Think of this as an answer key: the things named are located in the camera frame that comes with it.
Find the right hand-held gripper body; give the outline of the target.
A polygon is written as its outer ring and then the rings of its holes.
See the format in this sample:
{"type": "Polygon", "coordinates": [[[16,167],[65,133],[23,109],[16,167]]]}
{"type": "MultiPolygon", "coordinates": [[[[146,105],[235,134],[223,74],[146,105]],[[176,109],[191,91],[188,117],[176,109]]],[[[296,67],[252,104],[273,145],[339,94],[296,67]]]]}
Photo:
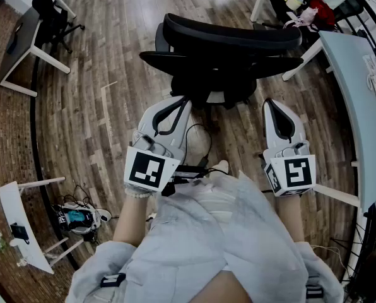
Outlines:
{"type": "Polygon", "coordinates": [[[277,198],[301,196],[316,185],[316,159],[310,153],[309,142],[269,148],[263,156],[264,172],[277,198]]]}

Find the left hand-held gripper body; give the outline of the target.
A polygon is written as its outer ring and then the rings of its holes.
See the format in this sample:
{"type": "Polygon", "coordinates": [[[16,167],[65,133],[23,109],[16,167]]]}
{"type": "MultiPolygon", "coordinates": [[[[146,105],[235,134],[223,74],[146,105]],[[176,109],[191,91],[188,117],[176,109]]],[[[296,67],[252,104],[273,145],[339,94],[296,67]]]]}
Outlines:
{"type": "Polygon", "coordinates": [[[135,131],[127,149],[125,184],[144,191],[163,191],[174,177],[184,173],[184,134],[184,130],[168,136],[135,131]]]}

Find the black office chair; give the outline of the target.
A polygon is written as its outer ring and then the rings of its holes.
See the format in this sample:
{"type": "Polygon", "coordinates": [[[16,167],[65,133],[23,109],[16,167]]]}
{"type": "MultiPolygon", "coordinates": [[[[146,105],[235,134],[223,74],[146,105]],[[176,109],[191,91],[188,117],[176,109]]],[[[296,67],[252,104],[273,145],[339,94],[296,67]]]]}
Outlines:
{"type": "Polygon", "coordinates": [[[299,28],[254,30],[224,27],[167,13],[156,31],[155,50],[140,58],[169,74],[171,95],[185,96],[194,107],[247,102],[257,80],[302,64],[287,57],[302,43],[299,28]]]}
{"type": "Polygon", "coordinates": [[[43,44],[51,44],[50,55],[52,55],[56,52],[58,45],[62,44],[67,52],[72,54],[73,50],[65,43],[64,38],[78,28],[84,30],[85,26],[82,24],[74,26],[68,21],[68,12],[56,6],[53,0],[32,0],[32,7],[39,14],[41,21],[36,45],[40,47],[43,44]]]}
{"type": "MultiPolygon", "coordinates": [[[[301,12],[304,11],[306,8],[310,7],[309,2],[310,0],[304,0],[302,6],[300,6],[296,11],[290,10],[284,0],[270,0],[273,10],[276,14],[276,18],[278,21],[282,22],[281,26],[274,26],[271,25],[271,28],[283,28],[283,25],[290,20],[290,17],[286,14],[289,12],[294,12],[297,16],[300,16],[301,12]]],[[[308,27],[299,27],[300,31],[302,32],[303,40],[308,43],[313,43],[317,40],[318,32],[319,31],[329,31],[329,32],[341,32],[339,22],[340,21],[349,21],[349,18],[352,16],[360,15],[363,10],[363,3],[362,0],[345,0],[341,3],[337,8],[332,9],[334,12],[335,17],[335,26],[334,30],[319,30],[313,23],[311,24],[310,28],[308,27]]]]}

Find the person's left forearm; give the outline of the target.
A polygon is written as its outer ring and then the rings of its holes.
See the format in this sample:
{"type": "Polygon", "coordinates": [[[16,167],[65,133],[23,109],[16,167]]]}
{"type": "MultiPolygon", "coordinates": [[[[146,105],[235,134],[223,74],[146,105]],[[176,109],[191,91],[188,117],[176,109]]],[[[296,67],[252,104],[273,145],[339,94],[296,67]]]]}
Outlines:
{"type": "Polygon", "coordinates": [[[112,240],[138,247],[146,234],[146,212],[152,192],[127,185],[125,194],[112,240]]]}

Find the person's right forearm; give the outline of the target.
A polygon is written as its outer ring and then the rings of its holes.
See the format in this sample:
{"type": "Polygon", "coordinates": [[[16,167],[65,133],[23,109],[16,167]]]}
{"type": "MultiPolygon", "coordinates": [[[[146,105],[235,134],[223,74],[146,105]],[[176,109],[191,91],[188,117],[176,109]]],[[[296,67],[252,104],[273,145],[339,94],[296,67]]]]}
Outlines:
{"type": "Polygon", "coordinates": [[[280,220],[294,242],[304,242],[304,230],[299,196],[276,198],[276,207],[280,220]]]}

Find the black waist device box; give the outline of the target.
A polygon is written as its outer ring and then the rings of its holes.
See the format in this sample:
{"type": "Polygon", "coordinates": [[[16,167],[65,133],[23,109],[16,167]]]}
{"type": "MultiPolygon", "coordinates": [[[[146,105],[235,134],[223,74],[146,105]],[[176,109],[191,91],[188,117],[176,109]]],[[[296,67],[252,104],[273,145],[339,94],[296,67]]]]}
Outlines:
{"type": "Polygon", "coordinates": [[[179,165],[173,173],[171,181],[173,183],[185,183],[192,179],[202,178],[207,174],[208,170],[205,167],[192,165],[179,165]]]}

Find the person's white shoe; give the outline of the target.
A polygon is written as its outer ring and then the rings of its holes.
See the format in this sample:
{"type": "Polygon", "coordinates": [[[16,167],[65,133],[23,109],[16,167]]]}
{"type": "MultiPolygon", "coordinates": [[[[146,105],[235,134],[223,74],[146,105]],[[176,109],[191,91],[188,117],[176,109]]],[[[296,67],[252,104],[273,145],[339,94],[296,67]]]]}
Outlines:
{"type": "Polygon", "coordinates": [[[229,163],[227,160],[221,160],[218,164],[212,166],[209,171],[228,175],[229,163]]]}

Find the light blue top desk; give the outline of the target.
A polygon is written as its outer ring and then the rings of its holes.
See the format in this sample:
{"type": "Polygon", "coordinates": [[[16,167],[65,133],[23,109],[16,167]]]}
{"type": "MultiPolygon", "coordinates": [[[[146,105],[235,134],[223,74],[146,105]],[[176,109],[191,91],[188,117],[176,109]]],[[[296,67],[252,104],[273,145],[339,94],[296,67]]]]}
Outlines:
{"type": "Polygon", "coordinates": [[[325,186],[316,190],[367,211],[376,202],[376,94],[368,87],[369,70],[364,56],[373,50],[359,36],[321,31],[319,39],[303,54],[303,64],[282,75],[284,81],[299,72],[320,51],[329,61],[350,118],[355,142],[358,195],[325,186]]]}

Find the white and teal backpack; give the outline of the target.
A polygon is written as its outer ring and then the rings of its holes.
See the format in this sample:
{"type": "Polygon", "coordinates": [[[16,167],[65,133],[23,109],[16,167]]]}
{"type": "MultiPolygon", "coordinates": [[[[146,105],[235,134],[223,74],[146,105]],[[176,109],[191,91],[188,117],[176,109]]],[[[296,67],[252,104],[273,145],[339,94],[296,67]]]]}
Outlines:
{"type": "Polygon", "coordinates": [[[95,208],[82,201],[54,204],[52,209],[56,214],[59,227],[78,235],[90,234],[96,231],[102,222],[106,223],[112,219],[112,214],[109,211],[95,208]]]}

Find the black metal railing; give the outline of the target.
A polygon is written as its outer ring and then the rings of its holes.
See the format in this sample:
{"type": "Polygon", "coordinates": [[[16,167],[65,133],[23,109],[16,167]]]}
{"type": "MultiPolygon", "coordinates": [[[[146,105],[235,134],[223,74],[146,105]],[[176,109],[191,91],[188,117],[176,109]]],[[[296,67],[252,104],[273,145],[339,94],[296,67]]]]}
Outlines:
{"type": "MultiPolygon", "coordinates": [[[[376,39],[372,36],[360,14],[366,11],[376,26],[376,9],[370,0],[345,0],[335,10],[338,20],[355,16],[363,26],[361,30],[351,27],[354,35],[366,38],[376,56],[376,39]]],[[[354,241],[347,250],[348,265],[343,276],[344,303],[376,302],[376,204],[366,212],[359,211],[353,219],[354,241]]]]}

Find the person's light blue shirt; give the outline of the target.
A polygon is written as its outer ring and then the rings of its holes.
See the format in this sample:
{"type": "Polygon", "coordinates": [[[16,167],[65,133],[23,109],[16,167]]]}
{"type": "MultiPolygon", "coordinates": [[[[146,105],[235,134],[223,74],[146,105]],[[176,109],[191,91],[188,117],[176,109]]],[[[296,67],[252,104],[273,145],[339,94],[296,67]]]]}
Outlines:
{"type": "Polygon", "coordinates": [[[138,247],[100,244],[65,303],[343,303],[311,245],[245,174],[213,172],[157,198],[138,247]]]}

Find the red bag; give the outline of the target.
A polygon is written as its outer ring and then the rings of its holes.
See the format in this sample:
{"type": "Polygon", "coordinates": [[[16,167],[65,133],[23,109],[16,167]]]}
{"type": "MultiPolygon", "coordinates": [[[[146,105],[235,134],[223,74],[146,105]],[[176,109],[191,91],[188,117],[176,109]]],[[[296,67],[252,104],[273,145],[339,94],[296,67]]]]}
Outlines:
{"type": "Polygon", "coordinates": [[[319,30],[334,30],[334,12],[323,0],[310,0],[309,6],[312,9],[317,9],[313,24],[319,30]]]}

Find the black desk telephone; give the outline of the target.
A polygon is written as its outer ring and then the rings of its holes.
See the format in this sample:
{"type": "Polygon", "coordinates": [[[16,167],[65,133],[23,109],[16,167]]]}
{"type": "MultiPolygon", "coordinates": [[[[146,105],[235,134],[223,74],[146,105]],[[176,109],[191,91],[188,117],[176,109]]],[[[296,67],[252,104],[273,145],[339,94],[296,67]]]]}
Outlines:
{"type": "Polygon", "coordinates": [[[26,231],[26,228],[22,225],[18,225],[16,222],[12,223],[10,225],[11,229],[11,234],[15,239],[21,239],[23,240],[26,244],[29,244],[29,236],[26,231]]]}

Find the dark top white-legged desk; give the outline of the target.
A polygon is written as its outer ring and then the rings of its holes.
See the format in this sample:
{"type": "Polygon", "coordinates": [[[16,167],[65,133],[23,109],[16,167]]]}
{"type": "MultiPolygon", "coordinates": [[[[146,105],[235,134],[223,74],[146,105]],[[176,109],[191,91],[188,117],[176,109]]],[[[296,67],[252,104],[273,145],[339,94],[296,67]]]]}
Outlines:
{"type": "Polygon", "coordinates": [[[15,70],[20,62],[26,58],[27,55],[33,54],[66,74],[69,74],[71,69],[54,57],[48,55],[48,53],[44,52],[40,47],[37,47],[36,38],[41,21],[39,20],[39,14],[33,8],[30,8],[21,16],[21,18],[17,21],[15,28],[20,23],[23,23],[23,26],[18,32],[18,41],[15,50],[12,54],[5,52],[3,56],[0,67],[0,86],[31,97],[36,97],[38,95],[37,92],[8,81],[9,75],[15,70]]]}

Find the black pouch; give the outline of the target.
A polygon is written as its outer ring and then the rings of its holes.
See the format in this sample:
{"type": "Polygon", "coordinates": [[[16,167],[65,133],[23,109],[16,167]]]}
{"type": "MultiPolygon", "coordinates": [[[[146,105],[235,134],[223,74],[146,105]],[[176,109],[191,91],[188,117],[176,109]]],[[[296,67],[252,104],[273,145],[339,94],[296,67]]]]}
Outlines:
{"type": "Polygon", "coordinates": [[[11,38],[11,40],[9,41],[8,43],[8,47],[6,49],[6,52],[8,54],[12,54],[13,51],[15,50],[16,46],[17,46],[17,41],[18,41],[18,32],[21,30],[23,26],[23,23],[20,23],[14,30],[13,32],[13,36],[11,38]]]}

